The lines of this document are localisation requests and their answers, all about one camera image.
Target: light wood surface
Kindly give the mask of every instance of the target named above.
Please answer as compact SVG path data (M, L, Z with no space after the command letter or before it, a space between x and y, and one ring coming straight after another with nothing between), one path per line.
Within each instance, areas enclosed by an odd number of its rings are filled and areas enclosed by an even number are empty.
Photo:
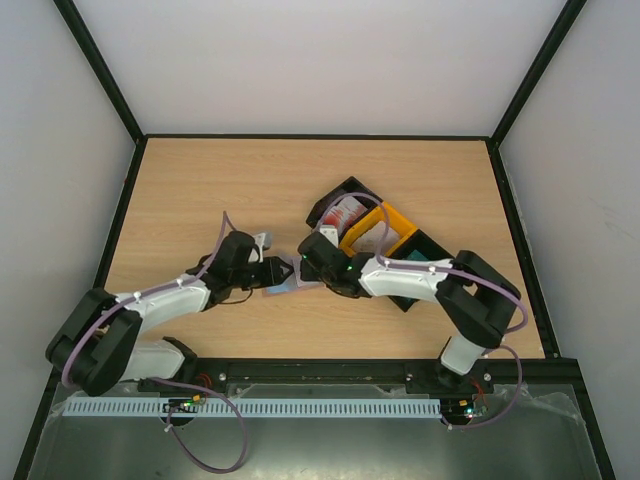
M313 204L349 175L453 254L475 251L525 292L484 143L381 140L150 139L107 289L139 290L194 266L211 251L223 210L240 230L273 232L273 252L295 253ZM454 333L437 304L403 313L387 298L319 288L257 291L146 338L174 336L208 357L434 358ZM533 321L507 343L543 356Z

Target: white wall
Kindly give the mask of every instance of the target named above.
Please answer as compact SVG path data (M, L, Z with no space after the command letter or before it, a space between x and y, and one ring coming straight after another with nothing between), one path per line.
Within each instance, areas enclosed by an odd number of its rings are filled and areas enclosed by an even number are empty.
M45 347L91 287L133 143L53 2L2 5L0 65L0 478L11 478L51 371Z
M151 133L490 135L564 0L76 0Z
M640 430L640 3L590 1L501 148L619 479Z

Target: black metal frame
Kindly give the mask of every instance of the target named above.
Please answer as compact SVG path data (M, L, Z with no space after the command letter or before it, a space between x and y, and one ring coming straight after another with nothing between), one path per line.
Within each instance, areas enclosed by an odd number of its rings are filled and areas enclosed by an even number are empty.
M496 177L498 190L502 199L505 215L511 230L513 243L518 254L524 281L533 309L536 326L545 353L544 360L523 360L524 377L530 384L570 384L573 386L582 417L594 448L596 459L600 467L602 478L613 479L614 472L607 455L598 423L593 412L578 362L560 357L551 320L542 296L540 284L531 260L529 245L524 234L513 193L509 185L504 164L500 157L499 147L513 126L518 114L533 92L545 69L551 62L563 39L569 32L571 25L578 17L586 0L567 0L562 12L553 28L540 48L535 60L529 68L525 78L511 100L504 116L500 120L492 137L485 136L413 136L413 135L287 135L287 134L235 134L235 135L207 135L207 134L150 134L144 135L133 113L126 103L115 79L104 61L97 45L85 25L73 0L53 0L67 23L71 33L85 54L87 61L93 68L114 108L118 112L123 124L136 143L136 149L131 160L129 174L125 181L122 195L118 203L116 214L109 232L104 253L100 261L94 286L104 286L115 247L124 223L129 201L133 193L136 177L142 162L144 150L149 138L236 138L236 139L324 139L324 140L460 140L483 141L491 159L491 165ZM211 374L224 373L226 384L238 381L246 382L249 377L254 382L274 383L309 383L309 377L320 377L324 383L404 383L410 391L420 388L421 372L432 370L434 359L429 360L250 360L250 359L198 359L200 370ZM494 383L515 383L517 370L512 360L479 361L478 367L486 370L492 376ZM34 418L20 463L14 479L27 478L38 440L44 427L56 385L60 380L59 372L53 371L47 383L37 414Z

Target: black cable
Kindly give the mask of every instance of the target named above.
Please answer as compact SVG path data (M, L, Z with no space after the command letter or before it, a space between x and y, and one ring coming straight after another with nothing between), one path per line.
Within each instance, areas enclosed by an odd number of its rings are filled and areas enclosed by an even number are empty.
M251 295L253 295L253 288L249 289L249 295L247 295L246 298L243 298L242 300L237 300L234 302L222 302L222 303L219 303L218 305L238 305L240 303L244 303L247 300L249 300L251 298Z

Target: metal grate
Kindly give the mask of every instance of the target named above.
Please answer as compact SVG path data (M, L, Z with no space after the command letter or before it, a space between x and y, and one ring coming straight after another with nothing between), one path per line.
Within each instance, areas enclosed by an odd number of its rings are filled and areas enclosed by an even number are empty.
M235 399L234 404L247 418L440 418L440 401L428 399ZM165 398L76 397L69 399L67 417L157 417L167 411ZM235 417L220 400L188 407L176 417Z

